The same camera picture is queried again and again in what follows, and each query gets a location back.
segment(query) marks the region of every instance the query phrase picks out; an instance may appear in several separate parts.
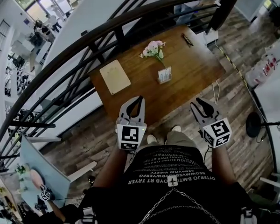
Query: chain necklace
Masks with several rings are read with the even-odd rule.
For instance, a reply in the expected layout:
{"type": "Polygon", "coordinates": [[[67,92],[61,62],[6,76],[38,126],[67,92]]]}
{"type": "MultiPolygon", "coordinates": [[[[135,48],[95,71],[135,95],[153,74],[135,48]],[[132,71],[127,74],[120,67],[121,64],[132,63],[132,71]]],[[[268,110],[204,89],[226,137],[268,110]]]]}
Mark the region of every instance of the chain necklace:
{"type": "Polygon", "coordinates": [[[143,218],[143,220],[139,223],[139,224],[143,224],[144,222],[146,222],[148,219],[160,214],[160,213],[163,213],[165,211],[168,211],[168,210],[171,210],[171,209],[176,209],[176,208],[193,208],[193,209],[198,209],[198,210],[202,210],[204,211],[205,214],[207,214],[212,220],[214,223],[216,224],[220,224],[220,222],[218,221],[218,219],[216,219],[210,212],[208,212],[206,209],[203,208],[202,205],[198,204],[196,202],[196,200],[190,196],[188,196],[187,194],[185,194],[184,192],[180,192],[179,190],[177,190],[175,187],[172,187],[172,189],[167,192],[165,194],[165,196],[163,196],[154,206],[153,208],[145,215],[145,217],[143,218]],[[169,207],[169,208],[166,208],[164,210],[161,210],[159,212],[156,212],[154,214],[151,215],[151,213],[154,211],[154,209],[162,202],[164,201],[164,199],[170,195],[170,193],[172,193],[173,191],[181,194],[182,196],[185,196],[186,198],[188,198],[189,200],[191,200],[194,204],[196,204],[197,206],[174,206],[174,207],[169,207]]]}

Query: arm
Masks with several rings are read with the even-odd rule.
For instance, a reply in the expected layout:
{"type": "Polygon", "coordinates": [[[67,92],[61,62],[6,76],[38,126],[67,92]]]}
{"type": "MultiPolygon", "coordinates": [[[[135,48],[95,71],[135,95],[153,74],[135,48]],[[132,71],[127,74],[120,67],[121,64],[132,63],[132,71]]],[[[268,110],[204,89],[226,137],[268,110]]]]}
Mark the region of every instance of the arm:
{"type": "Polygon", "coordinates": [[[212,172],[219,177],[221,182],[225,184],[233,184],[237,181],[225,145],[216,147],[212,150],[211,160],[212,172]]]}
{"type": "Polygon", "coordinates": [[[59,219],[61,219],[63,222],[65,222],[65,216],[63,215],[63,213],[60,211],[60,209],[55,205],[55,203],[53,203],[51,200],[48,200],[48,204],[51,206],[51,208],[53,209],[54,214],[56,215],[56,217],[58,217],[59,219]]]}
{"type": "Polygon", "coordinates": [[[127,152],[116,145],[93,186],[101,188],[114,186],[125,171],[126,158],[127,152]]]}

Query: khaki pants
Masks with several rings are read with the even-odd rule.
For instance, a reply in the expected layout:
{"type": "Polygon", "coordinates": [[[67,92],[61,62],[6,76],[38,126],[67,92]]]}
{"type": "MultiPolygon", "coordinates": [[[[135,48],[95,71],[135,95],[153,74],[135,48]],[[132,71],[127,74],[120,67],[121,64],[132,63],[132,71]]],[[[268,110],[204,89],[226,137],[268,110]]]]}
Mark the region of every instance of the khaki pants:
{"type": "MultiPolygon", "coordinates": [[[[151,144],[147,144],[144,146],[139,147],[138,151],[151,146],[161,145],[157,142],[152,142],[151,144]]],[[[183,132],[177,131],[170,131],[167,134],[167,143],[166,145],[179,145],[179,146],[186,146],[186,147],[197,147],[196,143],[193,140],[189,139],[187,135],[183,132]]]]}

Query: chair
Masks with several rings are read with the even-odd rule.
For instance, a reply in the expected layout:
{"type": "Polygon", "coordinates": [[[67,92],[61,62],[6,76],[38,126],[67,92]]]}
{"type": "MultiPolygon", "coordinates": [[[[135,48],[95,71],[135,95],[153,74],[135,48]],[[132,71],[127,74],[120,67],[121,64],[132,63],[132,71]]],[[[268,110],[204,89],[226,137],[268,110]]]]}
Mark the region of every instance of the chair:
{"type": "Polygon", "coordinates": [[[277,194],[276,197],[274,198],[274,202],[277,203],[280,200],[280,174],[272,173],[271,175],[277,177],[277,182],[264,177],[261,177],[260,180],[276,187],[275,190],[277,191],[277,194]]]}

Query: black t-shirt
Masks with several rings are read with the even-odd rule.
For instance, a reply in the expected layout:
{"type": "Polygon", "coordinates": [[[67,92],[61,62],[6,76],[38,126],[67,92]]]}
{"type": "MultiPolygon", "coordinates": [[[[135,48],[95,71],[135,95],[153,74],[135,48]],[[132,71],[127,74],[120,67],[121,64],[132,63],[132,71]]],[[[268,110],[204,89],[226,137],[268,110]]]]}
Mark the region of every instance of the black t-shirt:
{"type": "Polygon", "coordinates": [[[166,145],[140,150],[118,186],[90,188],[79,208],[91,206],[98,224],[138,224],[172,190],[168,175],[177,177],[176,190],[155,207],[145,224],[240,223],[241,208],[251,206],[238,183],[224,185],[206,168],[197,148],[166,145]]]}

